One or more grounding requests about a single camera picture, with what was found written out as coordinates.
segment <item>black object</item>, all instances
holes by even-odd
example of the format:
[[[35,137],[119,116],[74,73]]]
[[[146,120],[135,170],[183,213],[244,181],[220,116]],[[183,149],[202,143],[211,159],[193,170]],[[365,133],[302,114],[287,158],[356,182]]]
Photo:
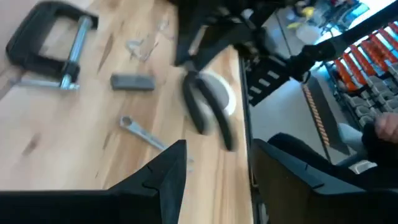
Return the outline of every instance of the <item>black object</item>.
[[[200,75],[197,75],[196,72],[188,72],[182,82],[182,93],[184,102],[187,106],[187,110],[190,113],[190,116],[197,131],[200,134],[205,134],[208,124],[205,119],[205,115],[203,114],[197,103],[197,100],[194,97],[193,92],[195,90],[198,90],[204,96],[211,110],[214,112],[214,115],[220,127],[221,134],[224,139],[225,147],[229,151],[233,150],[234,139],[232,137],[231,128],[229,125],[229,121],[220,106],[220,103],[218,102],[210,87],[206,84],[206,81],[204,81]]]
[[[0,222],[177,224],[186,169],[180,140],[109,190],[0,192]]]
[[[342,141],[342,137],[340,136],[340,132],[338,129],[338,122],[335,119],[333,112],[331,110],[331,106],[323,92],[322,86],[320,85],[317,78],[312,77],[307,83],[308,90],[312,97],[312,102],[315,104],[318,117],[321,118],[322,126],[316,125],[319,138],[323,144],[323,149],[325,151],[326,158],[331,161],[331,157],[329,155],[330,148],[336,149],[337,151],[343,153],[346,156],[350,155],[350,151],[347,147],[347,144]],[[310,100],[308,99],[308,95],[305,95],[305,99],[310,105]],[[312,111],[312,118],[314,122],[317,122],[314,111]],[[328,145],[325,144],[323,140],[322,133],[326,133]]]
[[[297,2],[295,0],[172,2],[178,6],[179,26],[174,64],[189,64],[189,70],[200,71],[223,49],[234,45],[247,64],[245,67],[248,75],[249,101],[253,106],[278,89],[290,77],[299,82],[306,82],[310,76],[308,71],[315,62],[339,57],[350,44],[382,27],[383,24],[398,19],[398,2],[394,2],[340,36],[317,45],[306,45],[299,55],[287,59],[266,47],[268,36],[261,26],[274,11],[294,5]],[[250,18],[244,18],[241,13],[249,8],[253,13]],[[196,54],[190,55],[189,49],[203,25],[208,27],[202,41]]]
[[[379,139],[374,123],[363,128],[362,142],[368,152],[368,160],[378,166],[398,168],[398,145]]]
[[[155,90],[155,78],[147,75],[119,75],[111,77],[113,90],[127,91],[153,91]]]
[[[7,44],[6,53],[12,64],[26,70],[61,80],[69,74],[76,82],[80,66],[74,61],[61,61],[39,55],[45,38],[51,31],[57,17],[65,16],[78,22],[82,16],[88,16],[98,27],[98,17],[74,6],[58,1],[38,3],[27,15]]]
[[[271,223],[398,222],[396,175],[379,184],[376,175],[334,166],[299,140],[277,138],[255,139],[251,154]]]

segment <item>floor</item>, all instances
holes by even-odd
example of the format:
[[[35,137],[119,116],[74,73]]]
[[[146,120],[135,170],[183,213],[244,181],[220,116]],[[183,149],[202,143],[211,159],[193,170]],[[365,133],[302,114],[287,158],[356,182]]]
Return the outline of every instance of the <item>floor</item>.
[[[300,53],[304,43],[295,36],[292,30],[286,28],[288,24],[285,16],[287,10],[281,9],[277,16],[270,17],[265,26],[275,42],[279,43],[277,52],[285,57],[290,57],[290,55]],[[284,40],[278,19],[284,28],[283,31],[289,46]],[[347,121],[328,86],[326,70],[320,68],[313,71],[312,74],[323,87],[323,92],[337,122],[346,123]],[[254,138],[267,141],[277,133],[291,134],[305,141],[314,151],[325,157],[321,140],[299,82],[291,80],[285,83],[256,107],[251,107],[251,120]],[[335,149],[329,149],[329,154],[334,164],[347,157]]]

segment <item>black tool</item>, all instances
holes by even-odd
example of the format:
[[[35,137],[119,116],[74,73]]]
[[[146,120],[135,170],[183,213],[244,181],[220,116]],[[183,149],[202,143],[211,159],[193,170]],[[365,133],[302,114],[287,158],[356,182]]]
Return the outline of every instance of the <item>black tool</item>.
[[[193,93],[195,90],[198,90],[204,96],[206,102],[214,112],[224,139],[225,147],[230,151],[233,150],[234,139],[231,132],[231,126],[229,125],[229,121],[226,118],[217,97],[200,75],[197,75],[196,72],[188,72],[182,82],[182,93],[187,110],[197,131],[200,134],[205,134],[208,124],[205,119],[205,115],[197,103],[197,99],[195,99]]]
[[[186,175],[179,140],[108,190],[0,192],[0,222],[177,224]]]
[[[39,51],[57,17],[65,16],[79,23],[75,41],[67,60],[61,61],[39,55]],[[80,72],[78,61],[89,29],[98,27],[98,17],[58,1],[38,3],[27,15],[7,44],[6,53],[12,64],[45,75],[58,82],[22,81],[23,85],[59,87],[74,90]]]
[[[111,86],[113,90],[153,91],[155,78],[147,75],[113,74]]]
[[[174,65],[185,65],[188,70],[182,88],[190,116],[198,132],[203,134],[207,123],[192,94],[192,90],[196,88],[205,96],[216,115],[226,148],[232,150],[234,137],[229,121],[223,114],[217,97],[206,87],[199,72],[229,45],[236,45],[236,48],[245,50],[250,55],[258,54],[259,51],[268,52],[263,46],[266,32],[261,27],[262,24],[278,7],[294,4],[297,1],[271,1],[268,5],[263,4],[268,1],[260,0],[169,1],[178,6],[178,39]],[[255,9],[251,20],[241,15],[247,8]],[[207,26],[203,38],[196,53],[191,55],[191,46],[203,26]]]

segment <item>black pliers handle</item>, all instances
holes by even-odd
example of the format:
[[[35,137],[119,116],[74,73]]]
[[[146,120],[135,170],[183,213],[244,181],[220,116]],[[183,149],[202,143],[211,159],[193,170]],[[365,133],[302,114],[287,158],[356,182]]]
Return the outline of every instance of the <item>black pliers handle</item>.
[[[195,99],[194,92],[198,90],[207,104],[214,113],[214,116],[220,127],[221,135],[223,136],[224,144],[227,150],[232,151],[234,148],[234,139],[231,131],[231,126],[223,109],[220,106],[218,99],[208,86],[206,81],[202,79],[201,75],[197,72],[188,72],[182,82],[182,95],[187,107],[187,110],[192,118],[192,121],[200,134],[205,134],[207,130],[207,121],[204,113],[202,112],[197,100]]]

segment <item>black clamp frame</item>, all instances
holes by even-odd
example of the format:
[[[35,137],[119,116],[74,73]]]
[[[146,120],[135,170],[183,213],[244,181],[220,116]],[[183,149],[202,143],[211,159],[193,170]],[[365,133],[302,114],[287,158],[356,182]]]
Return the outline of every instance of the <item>black clamp frame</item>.
[[[79,23],[72,49],[67,60],[39,55],[39,51],[53,27],[57,17],[65,16]],[[23,80],[22,85],[57,87],[63,90],[75,90],[80,72],[78,61],[83,49],[87,32],[97,29],[98,17],[74,6],[58,1],[38,3],[24,19],[18,30],[7,44],[6,53],[12,64],[41,75],[59,80],[46,82]]]

